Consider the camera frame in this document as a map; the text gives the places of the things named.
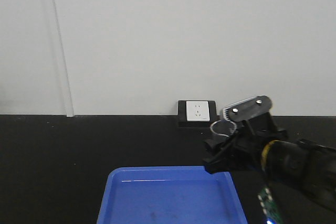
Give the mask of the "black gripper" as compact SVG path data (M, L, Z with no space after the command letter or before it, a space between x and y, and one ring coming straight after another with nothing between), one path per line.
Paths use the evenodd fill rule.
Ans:
M287 140L288 133L276 125L268 113L272 100L266 95L244 99L222 109L222 120L237 125L227 138L208 138L204 146L209 157L203 159L210 173L243 170L261 171L261 153L274 140Z

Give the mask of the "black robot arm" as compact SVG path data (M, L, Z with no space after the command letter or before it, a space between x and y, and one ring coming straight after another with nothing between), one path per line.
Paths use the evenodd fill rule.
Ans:
M233 103L221 112L225 133L205 140L210 156L203 160L210 174L255 170L267 182L276 181L300 191L316 204L335 211L335 148L299 139L288 141L270 114L266 95Z

